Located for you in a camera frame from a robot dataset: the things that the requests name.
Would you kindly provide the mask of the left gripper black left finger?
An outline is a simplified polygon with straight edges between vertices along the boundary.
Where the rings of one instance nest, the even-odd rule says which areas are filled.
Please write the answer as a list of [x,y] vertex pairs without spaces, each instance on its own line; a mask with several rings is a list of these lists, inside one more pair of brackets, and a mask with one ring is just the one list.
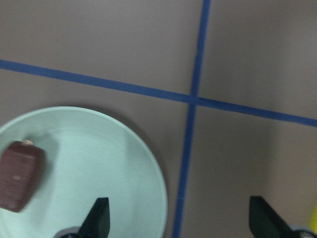
[[78,234],[82,238],[107,238],[109,234],[109,199],[97,198]]

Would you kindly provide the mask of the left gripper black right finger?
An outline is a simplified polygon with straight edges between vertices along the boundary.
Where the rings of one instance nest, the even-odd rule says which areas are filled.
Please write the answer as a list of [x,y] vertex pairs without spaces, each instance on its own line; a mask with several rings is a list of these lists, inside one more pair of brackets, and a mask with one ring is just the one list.
[[300,238],[274,209],[261,197],[249,201],[249,228],[255,238]]

